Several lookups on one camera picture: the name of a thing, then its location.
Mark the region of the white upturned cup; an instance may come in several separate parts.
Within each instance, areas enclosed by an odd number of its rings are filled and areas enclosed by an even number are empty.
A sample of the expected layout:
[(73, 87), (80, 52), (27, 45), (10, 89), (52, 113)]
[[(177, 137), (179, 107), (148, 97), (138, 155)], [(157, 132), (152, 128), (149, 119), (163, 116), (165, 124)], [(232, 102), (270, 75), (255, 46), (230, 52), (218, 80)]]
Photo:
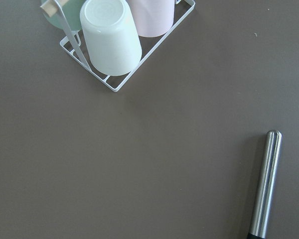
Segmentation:
[(110, 76), (136, 68), (142, 47), (125, 0), (87, 0), (80, 10), (80, 21), (94, 68)]

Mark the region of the steel muddler black tip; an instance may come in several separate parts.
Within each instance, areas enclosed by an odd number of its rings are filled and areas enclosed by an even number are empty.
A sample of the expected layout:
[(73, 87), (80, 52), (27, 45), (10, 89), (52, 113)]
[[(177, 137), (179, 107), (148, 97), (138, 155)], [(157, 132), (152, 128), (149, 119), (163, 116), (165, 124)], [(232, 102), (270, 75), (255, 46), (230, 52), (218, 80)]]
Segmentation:
[(248, 239), (265, 239), (271, 213), (275, 182), (282, 145), (282, 134), (270, 130), (266, 134), (264, 155), (254, 201)]

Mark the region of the pink upturned cup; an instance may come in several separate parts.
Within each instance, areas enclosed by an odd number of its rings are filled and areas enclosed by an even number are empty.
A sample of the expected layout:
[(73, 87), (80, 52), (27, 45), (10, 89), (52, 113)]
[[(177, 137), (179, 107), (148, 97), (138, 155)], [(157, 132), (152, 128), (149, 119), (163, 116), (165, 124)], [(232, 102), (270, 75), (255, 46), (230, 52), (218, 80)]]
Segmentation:
[(129, 0), (138, 35), (158, 37), (167, 33), (174, 22), (174, 0)]

